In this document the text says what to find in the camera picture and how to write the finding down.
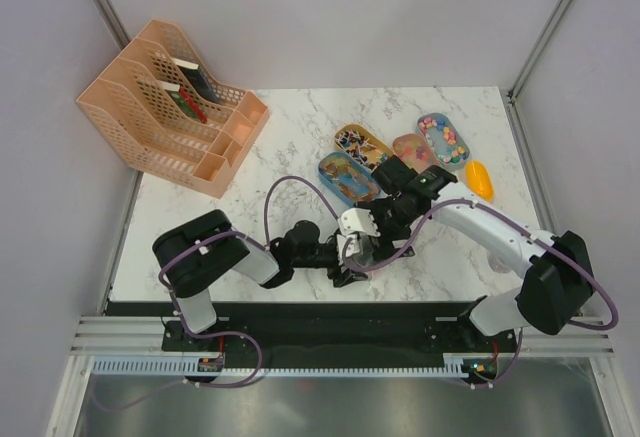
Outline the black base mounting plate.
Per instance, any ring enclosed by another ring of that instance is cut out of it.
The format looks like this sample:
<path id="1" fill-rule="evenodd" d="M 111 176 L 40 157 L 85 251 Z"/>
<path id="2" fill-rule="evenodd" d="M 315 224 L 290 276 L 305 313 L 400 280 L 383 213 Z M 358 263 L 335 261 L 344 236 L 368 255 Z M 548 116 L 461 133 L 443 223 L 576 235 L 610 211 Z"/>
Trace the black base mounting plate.
<path id="1" fill-rule="evenodd" d="M 499 357 L 518 354 L 522 337 L 513 330 L 487 337 L 468 320 L 467 302 L 426 303 L 220 303 L 212 329 L 187 334 L 167 303 L 113 303 L 109 317 L 158 317 L 164 325 L 161 349 L 205 360 L 253 368 L 246 378 L 187 377 L 193 384 L 231 387 L 256 382 L 264 364 L 302 367 L 365 367 L 441 364 L 463 360 L 465 383 L 496 377 Z"/>

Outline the yellow plastic scoop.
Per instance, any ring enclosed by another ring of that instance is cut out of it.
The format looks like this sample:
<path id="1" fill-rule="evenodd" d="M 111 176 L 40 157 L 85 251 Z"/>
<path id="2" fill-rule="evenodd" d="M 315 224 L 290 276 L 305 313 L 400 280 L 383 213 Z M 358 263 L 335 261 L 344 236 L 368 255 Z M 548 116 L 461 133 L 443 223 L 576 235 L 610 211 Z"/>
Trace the yellow plastic scoop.
<path id="1" fill-rule="evenodd" d="M 469 189 L 488 202 L 495 196 L 494 187 L 487 168 L 479 161 L 469 161 L 465 166 L 466 182 Z"/>

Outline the light blue star candy tray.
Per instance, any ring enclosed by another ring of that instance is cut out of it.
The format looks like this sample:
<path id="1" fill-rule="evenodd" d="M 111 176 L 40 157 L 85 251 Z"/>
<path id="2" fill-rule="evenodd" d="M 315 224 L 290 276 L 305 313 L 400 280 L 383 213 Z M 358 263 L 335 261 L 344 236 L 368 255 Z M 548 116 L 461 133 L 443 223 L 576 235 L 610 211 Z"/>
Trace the light blue star candy tray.
<path id="1" fill-rule="evenodd" d="M 469 162 L 470 148 L 445 114 L 421 116 L 417 119 L 416 127 L 434 153 L 436 162 L 446 170 L 461 170 Z"/>

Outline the tan lollipop tray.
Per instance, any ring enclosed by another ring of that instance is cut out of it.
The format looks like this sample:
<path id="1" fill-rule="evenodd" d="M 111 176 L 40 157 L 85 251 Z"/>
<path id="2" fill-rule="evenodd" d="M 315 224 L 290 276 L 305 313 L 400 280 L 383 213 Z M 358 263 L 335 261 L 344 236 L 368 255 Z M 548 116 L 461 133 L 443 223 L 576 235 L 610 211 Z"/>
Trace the tan lollipop tray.
<path id="1" fill-rule="evenodd" d="M 334 146 L 369 172 L 394 155 L 394 151 L 359 124 L 347 124 L 334 135 Z"/>

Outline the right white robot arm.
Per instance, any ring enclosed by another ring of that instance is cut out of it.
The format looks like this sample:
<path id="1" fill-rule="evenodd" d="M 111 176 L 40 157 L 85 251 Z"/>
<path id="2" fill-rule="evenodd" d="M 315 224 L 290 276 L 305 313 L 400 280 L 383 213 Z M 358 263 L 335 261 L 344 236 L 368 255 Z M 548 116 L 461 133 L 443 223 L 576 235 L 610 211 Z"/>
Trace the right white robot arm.
<path id="1" fill-rule="evenodd" d="M 465 348 L 481 350 L 494 335 L 515 327 L 556 335 L 593 295 L 587 246 L 577 234 L 530 229 L 437 165 L 418 173 L 391 157 L 373 178 L 385 197 L 356 206 L 368 211 L 377 228 L 374 263 L 390 259 L 394 242 L 410 239 L 432 219 L 475 241 L 521 278 L 520 287 L 473 304 L 457 328 Z"/>

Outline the peach file organizer rack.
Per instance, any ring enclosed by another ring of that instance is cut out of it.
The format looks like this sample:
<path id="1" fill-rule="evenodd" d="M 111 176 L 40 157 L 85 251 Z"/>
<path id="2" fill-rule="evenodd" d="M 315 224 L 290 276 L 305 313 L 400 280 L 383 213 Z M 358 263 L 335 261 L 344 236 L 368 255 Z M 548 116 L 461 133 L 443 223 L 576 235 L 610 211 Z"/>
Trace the peach file organizer rack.
<path id="1" fill-rule="evenodd" d="M 246 92 L 215 79 L 177 25 L 152 20 L 77 103 L 128 166 L 195 190 L 195 167 Z"/>

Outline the clear glass jar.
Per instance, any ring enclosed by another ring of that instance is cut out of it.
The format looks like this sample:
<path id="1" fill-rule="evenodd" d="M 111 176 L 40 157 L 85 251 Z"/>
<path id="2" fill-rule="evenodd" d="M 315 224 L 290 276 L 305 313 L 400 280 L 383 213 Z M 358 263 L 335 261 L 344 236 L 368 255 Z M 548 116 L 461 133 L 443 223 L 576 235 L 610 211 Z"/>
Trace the clear glass jar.
<path id="1" fill-rule="evenodd" d="M 379 242 L 377 237 L 361 235 L 361 241 L 363 246 L 363 254 L 356 258 L 345 259 L 345 263 L 349 263 L 352 266 L 358 266 L 361 268 L 371 267 L 376 263 L 376 257 L 374 253 L 379 249 Z"/>

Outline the small purple candy cup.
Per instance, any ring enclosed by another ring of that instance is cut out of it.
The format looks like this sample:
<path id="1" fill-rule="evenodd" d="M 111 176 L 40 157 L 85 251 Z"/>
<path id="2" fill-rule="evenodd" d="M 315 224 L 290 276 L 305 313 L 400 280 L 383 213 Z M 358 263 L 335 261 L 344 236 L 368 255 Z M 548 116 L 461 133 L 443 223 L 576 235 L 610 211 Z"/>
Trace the small purple candy cup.
<path id="1" fill-rule="evenodd" d="M 511 271 L 511 269 L 493 253 L 487 255 L 487 261 L 490 268 L 496 273 L 508 274 Z"/>

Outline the pink gummy tray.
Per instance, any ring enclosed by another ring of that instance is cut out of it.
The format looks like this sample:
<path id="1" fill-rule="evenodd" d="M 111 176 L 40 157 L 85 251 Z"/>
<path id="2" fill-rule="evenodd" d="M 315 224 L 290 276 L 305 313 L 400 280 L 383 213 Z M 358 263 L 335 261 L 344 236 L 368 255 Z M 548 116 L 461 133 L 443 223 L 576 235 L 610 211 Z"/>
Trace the pink gummy tray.
<path id="1" fill-rule="evenodd" d="M 421 134 L 409 133 L 395 138 L 392 149 L 404 164 L 417 173 L 433 165 L 442 166 L 442 162 L 434 152 L 433 142 Z"/>

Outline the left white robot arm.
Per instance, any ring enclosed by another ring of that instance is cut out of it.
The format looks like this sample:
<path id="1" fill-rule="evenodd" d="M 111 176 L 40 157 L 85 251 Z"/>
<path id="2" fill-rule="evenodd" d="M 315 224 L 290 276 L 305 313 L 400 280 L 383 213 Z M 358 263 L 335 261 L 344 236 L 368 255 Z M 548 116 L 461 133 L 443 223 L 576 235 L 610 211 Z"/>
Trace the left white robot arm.
<path id="1" fill-rule="evenodd" d="M 302 220 L 263 247 L 238 232 L 223 211 L 214 210 L 159 236 L 152 252 L 161 268 L 159 280 L 186 324 L 185 339 L 208 350 L 220 335 L 209 295 L 216 280 L 234 271 L 272 289 L 288 283 L 297 269 L 324 269 L 337 288 L 366 280 L 364 273 L 342 265 L 342 242 L 335 233 L 322 243 L 318 226 Z"/>

